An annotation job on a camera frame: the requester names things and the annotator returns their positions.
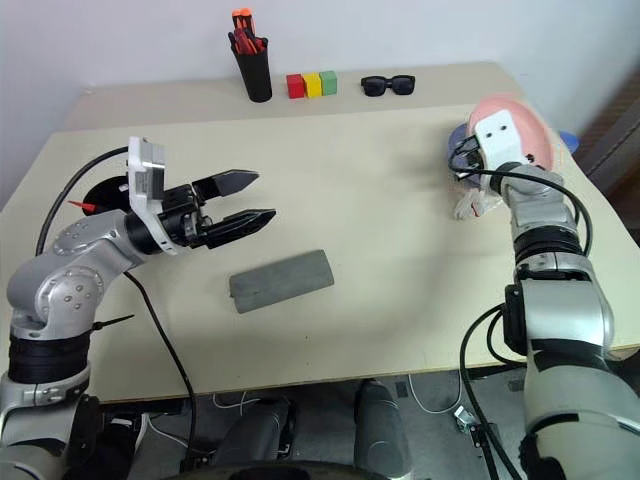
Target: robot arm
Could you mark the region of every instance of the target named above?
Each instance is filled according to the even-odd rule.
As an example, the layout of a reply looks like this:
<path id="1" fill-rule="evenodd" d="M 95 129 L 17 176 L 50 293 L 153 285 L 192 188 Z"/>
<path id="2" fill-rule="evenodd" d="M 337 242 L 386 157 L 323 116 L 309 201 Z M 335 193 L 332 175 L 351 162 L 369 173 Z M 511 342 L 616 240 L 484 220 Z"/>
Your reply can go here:
<path id="1" fill-rule="evenodd" d="M 87 354 L 96 309 L 118 275 L 155 253 L 232 242 L 275 215 L 247 210 L 213 224 L 201 211 L 205 202 L 242 190 L 255 172 L 231 170 L 164 191 L 161 147 L 132 138 L 129 151 L 132 211 L 70 225 L 9 281 L 9 370 L 0 380 L 2 478 L 60 478 L 91 453 L 99 412 L 97 399 L 84 394 Z"/>
<path id="2" fill-rule="evenodd" d="M 505 145 L 513 144 L 502 128 L 516 132 L 509 122 L 503 110 L 478 123 L 482 166 L 562 186 L 555 173 L 493 154 L 501 151 L 502 134 Z M 492 145 L 485 148 L 488 138 Z M 527 357 L 523 469 L 532 479 L 634 478 L 640 402 L 605 361 L 613 315 L 564 195 L 523 178 L 486 174 L 482 182 L 511 210 L 516 268 L 505 289 L 504 340 Z"/>

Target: table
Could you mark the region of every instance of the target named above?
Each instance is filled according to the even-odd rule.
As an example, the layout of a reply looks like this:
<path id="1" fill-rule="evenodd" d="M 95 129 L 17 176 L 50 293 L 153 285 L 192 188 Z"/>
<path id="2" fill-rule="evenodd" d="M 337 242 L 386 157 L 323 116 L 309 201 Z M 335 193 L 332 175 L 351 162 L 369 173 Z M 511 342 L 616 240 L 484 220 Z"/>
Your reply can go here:
<path id="1" fill-rule="evenodd" d="M 394 71 L 415 73 L 414 95 L 369 99 L 357 84 L 368 72 L 348 72 L 338 74 L 339 95 L 296 101 L 274 77 L 274 98 L 261 105 L 244 99 L 238 79 L 116 87 L 81 98 L 0 216 L 2 288 L 33 255 L 42 219 L 72 173 L 141 135 L 166 146 L 167 187 L 229 168 L 260 172 L 245 191 L 207 205 L 214 219 L 245 208 L 278 212 L 256 235 L 158 256 L 135 271 L 197 392 L 456 368 L 465 330 L 502 301 L 514 260 L 506 207 L 453 220 L 446 139 L 483 96 L 521 92 L 488 63 L 374 73 Z M 640 289 L 640 250 L 559 140 L 555 149 L 567 186 L 593 217 L 592 260 L 616 317 L 615 345 L 640 344 L 629 293 Z M 70 199 L 123 172 L 123 160 L 100 165 Z M 65 206 L 52 234 L 78 214 Z M 326 251 L 333 287 L 235 311 L 231 275 L 314 249 Z M 3 370 L 9 313 L 2 298 Z M 92 338 L 91 392 L 102 400 L 183 395 L 137 291 L 119 278 L 96 319 L 129 313 L 135 318 Z M 469 345 L 470 366 L 494 363 L 484 332 Z"/>

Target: white wall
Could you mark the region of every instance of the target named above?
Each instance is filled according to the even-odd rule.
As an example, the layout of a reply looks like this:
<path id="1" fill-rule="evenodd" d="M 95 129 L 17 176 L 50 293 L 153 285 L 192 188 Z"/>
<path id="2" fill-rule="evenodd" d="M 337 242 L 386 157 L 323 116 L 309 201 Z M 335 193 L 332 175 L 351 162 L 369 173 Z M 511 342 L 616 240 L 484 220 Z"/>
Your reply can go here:
<path id="1" fill-rule="evenodd" d="M 640 61 L 638 0 L 248 3 L 273 73 L 494 60 L 553 125 L 573 131 Z M 241 6 L 4 0 L 0 208 L 83 88 L 235 75 L 226 33 Z"/>

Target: yellow block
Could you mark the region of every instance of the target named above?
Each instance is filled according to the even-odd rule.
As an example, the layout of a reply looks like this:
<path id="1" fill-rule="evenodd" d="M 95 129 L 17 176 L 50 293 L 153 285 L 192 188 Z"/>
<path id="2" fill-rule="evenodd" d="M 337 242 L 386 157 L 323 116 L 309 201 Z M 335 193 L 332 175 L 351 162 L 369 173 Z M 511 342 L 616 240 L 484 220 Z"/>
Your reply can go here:
<path id="1" fill-rule="evenodd" d="M 303 73 L 302 78 L 304 80 L 304 91 L 307 93 L 307 97 L 321 97 L 322 96 L 322 80 L 317 72 Z"/>

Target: black cable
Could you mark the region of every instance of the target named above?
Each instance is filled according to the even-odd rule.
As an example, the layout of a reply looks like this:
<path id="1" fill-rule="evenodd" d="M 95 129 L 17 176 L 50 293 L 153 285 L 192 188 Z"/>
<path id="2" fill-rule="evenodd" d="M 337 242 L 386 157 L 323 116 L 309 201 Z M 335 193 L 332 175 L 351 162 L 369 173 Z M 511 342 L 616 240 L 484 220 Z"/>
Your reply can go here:
<path id="1" fill-rule="evenodd" d="M 574 208 L 576 209 L 576 218 L 579 219 L 579 215 L 578 212 L 582 212 L 582 216 L 584 217 L 584 222 L 585 222 L 585 230 L 586 230 L 586 239 L 585 239 L 585 244 L 584 244 L 584 249 L 583 249 L 583 253 L 586 257 L 589 256 L 589 253 L 591 252 L 591 244 L 592 244 L 592 239 L 593 239 L 593 223 L 591 222 L 591 216 L 589 215 L 589 212 L 587 211 L 587 208 L 584 206 L 584 203 L 582 203 L 580 201 L 580 199 L 578 197 L 576 197 L 576 195 L 571 192 L 570 190 L 558 185 L 557 183 L 554 183 L 550 180 L 546 180 L 544 178 L 539 178 L 539 177 L 534 177 L 532 175 L 525 175 L 523 173 L 517 173 L 517 172 L 511 172 L 511 171 L 498 171 L 498 170 L 484 170 L 484 169 L 480 169 L 480 168 L 461 168 L 461 167 L 456 167 L 453 164 L 453 159 L 455 158 L 456 155 L 459 155 L 461 153 L 465 153 L 463 151 L 460 150 L 460 147 L 454 148 L 451 152 L 451 155 L 449 155 L 449 160 L 447 162 L 448 166 L 449 166 L 449 170 L 454 171 L 454 172 L 458 172 L 458 173 L 472 173 L 472 174 L 478 174 L 478 175 L 498 175 L 501 177 L 511 177 L 511 178 L 520 178 L 523 180 L 529 180 L 531 182 L 536 182 L 536 183 L 540 183 L 542 185 L 546 185 L 549 188 L 553 188 L 554 190 L 559 191 L 560 193 L 566 195 L 569 200 L 571 200 L 571 203 L 573 204 Z"/>
<path id="2" fill-rule="evenodd" d="M 576 228 L 577 228 L 578 224 L 580 223 L 580 209 L 578 208 L 578 205 L 574 203 L 573 200 L 571 200 L 571 205 L 573 205 L 573 221 L 576 222 Z"/>
<path id="3" fill-rule="evenodd" d="M 67 198 L 67 195 L 69 195 L 69 192 L 75 186 L 75 184 L 78 183 L 78 181 L 84 176 L 85 173 L 87 173 L 89 170 L 91 170 L 93 167 L 95 167 L 99 163 L 102 163 L 111 157 L 115 157 L 116 155 L 120 155 L 121 153 L 126 153 L 128 151 L 129 151 L 128 147 L 120 147 L 120 148 L 111 150 L 109 152 L 103 153 L 99 157 L 96 157 L 93 160 L 91 160 L 89 163 L 85 164 L 80 170 L 78 170 L 75 173 L 73 177 L 71 177 L 71 180 L 67 182 L 67 184 L 64 186 L 60 194 L 56 197 L 55 201 L 53 202 L 53 205 L 51 205 L 51 208 L 49 209 L 49 213 L 47 213 L 47 216 L 44 219 L 44 222 L 42 224 L 42 227 L 40 228 L 40 235 L 38 235 L 38 243 L 36 244 L 36 256 L 40 255 L 43 252 L 44 243 L 47 240 L 47 234 L 49 233 L 49 229 L 51 228 L 53 219 L 58 213 L 58 210 L 60 210 L 60 207 L 62 206 L 62 204 L 64 203 L 64 199 Z"/>
<path id="4" fill-rule="evenodd" d="M 516 470 L 516 467 L 513 465 L 513 463 L 507 456 L 507 452 L 504 451 L 504 448 L 500 444 L 500 440 L 498 440 L 498 437 L 496 436 L 494 431 L 491 429 L 491 426 L 489 425 L 487 417 L 484 415 L 484 412 L 480 408 L 480 404 L 478 403 L 478 400 L 476 399 L 476 396 L 473 393 L 473 389 L 471 388 L 471 380 L 469 379 L 469 372 L 467 371 L 467 365 L 466 365 L 467 344 L 469 343 L 471 334 L 476 328 L 478 328 L 478 325 L 484 322 L 492 314 L 499 312 L 501 309 L 502 309 L 502 305 L 496 305 L 490 310 L 487 310 L 486 312 L 484 312 L 480 316 L 480 318 L 478 318 L 475 322 L 471 324 L 467 332 L 464 334 L 464 338 L 462 339 L 462 344 L 460 345 L 460 375 L 462 376 L 462 383 L 464 384 L 464 388 L 467 391 L 467 394 L 469 395 L 469 401 L 471 402 L 471 405 L 473 406 L 473 409 L 476 412 L 476 415 L 478 415 L 480 424 L 482 425 L 482 428 L 484 429 L 485 433 L 489 437 L 489 440 L 491 440 L 491 443 L 493 444 L 493 447 L 495 448 L 496 453 L 500 457 L 500 460 L 502 460 L 502 463 L 508 470 L 509 474 L 511 475 L 511 478 L 513 478 L 514 480 L 522 480 L 520 477 L 520 474 Z"/>
<path id="5" fill-rule="evenodd" d="M 489 472 L 490 480 L 500 480 L 498 475 L 498 469 L 496 468 L 496 462 L 493 460 L 493 454 L 491 453 L 491 445 L 489 442 L 484 441 L 480 448 L 482 448 L 482 456 L 484 457 L 484 463 L 487 465 L 487 471 Z"/>
<path id="6" fill-rule="evenodd" d="M 67 197 L 67 195 L 69 194 L 71 189 L 76 185 L 76 183 L 78 183 L 78 181 L 89 170 L 91 170 L 93 167 L 95 167 L 99 163 L 102 163 L 103 161 L 105 161 L 105 160 L 107 160 L 109 158 L 115 157 L 116 155 L 120 155 L 121 153 L 126 153 L 128 151 L 129 151 L 128 147 L 120 147 L 120 148 L 116 148 L 114 150 L 111 150 L 109 152 L 103 153 L 102 155 L 94 158 L 93 160 L 91 160 L 90 162 L 85 164 L 82 168 L 80 168 L 80 170 L 78 170 L 73 175 L 73 177 L 71 177 L 71 180 L 69 180 L 67 182 L 67 184 L 64 186 L 64 188 L 62 189 L 60 194 L 56 197 L 55 201 L 51 205 L 51 208 L 49 209 L 49 213 L 47 213 L 47 216 L 46 216 L 46 218 L 44 220 L 44 223 L 42 224 L 42 227 L 40 228 L 40 234 L 38 236 L 38 243 L 36 245 L 36 256 L 40 255 L 43 252 L 44 244 L 47 241 L 47 234 L 49 233 L 49 230 L 51 229 L 51 224 L 53 223 L 53 220 L 54 220 L 56 214 L 58 213 L 58 210 L 60 210 L 60 207 L 64 203 L 65 198 Z M 146 290 L 144 289 L 142 284 L 138 281 L 138 279 L 136 279 L 132 274 L 130 274 L 129 272 L 124 272 L 124 275 L 129 280 L 131 280 L 131 282 L 133 282 L 133 284 L 140 291 L 140 294 L 142 295 L 142 298 L 144 299 L 144 303 L 146 304 L 147 309 L 149 310 L 149 314 L 151 315 L 151 318 L 153 319 L 153 322 L 154 322 L 154 324 L 155 324 L 155 326 L 156 326 L 156 328 L 158 330 L 158 333 L 162 337 L 162 341 L 164 342 L 165 346 L 167 347 L 167 350 L 169 350 L 169 353 L 171 354 L 171 358 L 173 359 L 173 362 L 175 363 L 176 368 L 180 372 L 180 375 L 182 376 L 182 380 L 184 381 L 184 385 L 187 388 L 187 392 L 189 394 L 189 403 L 191 403 L 191 425 L 189 427 L 189 440 L 187 441 L 187 452 L 186 452 L 186 456 L 185 456 L 185 459 L 187 460 L 187 462 L 185 462 L 185 463 L 188 465 L 189 459 L 191 458 L 192 453 L 195 451 L 194 448 L 193 448 L 193 442 L 194 442 L 195 434 L 196 434 L 196 413 L 197 413 L 196 396 L 195 396 L 195 393 L 193 391 L 193 387 L 191 386 L 191 381 L 189 380 L 189 376 L 187 375 L 184 367 L 182 366 L 182 362 L 180 362 L 180 358 L 178 357 L 175 349 L 173 348 L 173 345 L 171 344 L 171 341 L 167 337 L 167 334 L 165 333 L 164 329 L 162 328 L 162 325 L 160 324 L 160 321 L 158 320 L 158 316 L 157 316 L 157 314 L 155 312 L 155 309 L 153 308 L 153 304 L 151 303 L 151 300 L 149 299 L 149 296 L 147 295 Z"/>
<path id="7" fill-rule="evenodd" d="M 149 299 L 149 295 L 147 294 L 147 291 L 145 290 L 144 286 L 138 281 L 136 277 L 131 275 L 130 272 L 124 272 L 124 276 L 127 277 L 129 280 L 131 280 L 131 282 L 140 291 L 140 295 L 142 295 L 142 299 L 144 300 L 144 303 L 147 306 L 147 309 L 149 310 L 149 314 L 153 319 L 153 323 L 156 325 L 156 328 L 158 329 L 158 333 L 162 337 L 162 341 L 164 342 L 164 345 L 167 347 L 167 350 L 169 350 L 169 354 L 173 359 L 173 363 L 176 364 L 176 367 L 180 372 L 180 376 L 182 377 L 182 381 L 184 382 L 184 385 L 187 387 L 187 392 L 189 393 L 189 403 L 191 403 L 191 425 L 189 426 L 189 439 L 187 441 L 187 453 L 185 455 L 185 458 L 188 460 L 191 458 L 191 455 L 194 452 L 193 442 L 195 440 L 195 435 L 196 435 L 196 418 L 197 418 L 196 394 L 193 391 L 193 387 L 191 386 L 191 381 L 189 380 L 189 376 L 187 375 L 187 372 L 182 366 L 182 362 L 180 361 L 178 354 L 173 348 L 173 345 L 171 344 L 169 337 L 167 337 L 167 334 L 165 333 L 164 328 L 162 328 L 162 325 L 160 324 L 158 315 L 156 314 L 156 311 L 153 308 L 153 304 L 151 303 L 151 300 Z"/>
<path id="8" fill-rule="evenodd" d="M 132 313 L 131 315 L 125 315 L 124 317 L 114 318 L 113 320 L 107 320 L 106 322 L 93 322 L 91 329 L 94 332 L 99 332 L 104 327 L 108 327 L 109 325 L 115 325 L 116 323 L 124 322 L 125 320 L 129 320 L 130 318 L 135 317 Z"/>
<path id="9" fill-rule="evenodd" d="M 492 341 L 493 330 L 496 328 L 496 324 L 498 323 L 498 320 L 500 320 L 501 317 L 502 317 L 502 312 L 500 311 L 496 313 L 496 315 L 491 320 L 491 323 L 489 324 L 489 328 L 487 329 L 487 349 L 489 350 L 489 353 L 491 353 L 491 356 L 493 358 L 495 358 L 499 362 L 504 363 L 505 365 L 509 365 L 511 367 L 526 367 L 527 366 L 526 362 L 518 362 L 517 360 L 510 360 L 500 355 L 493 348 L 493 341 Z"/>

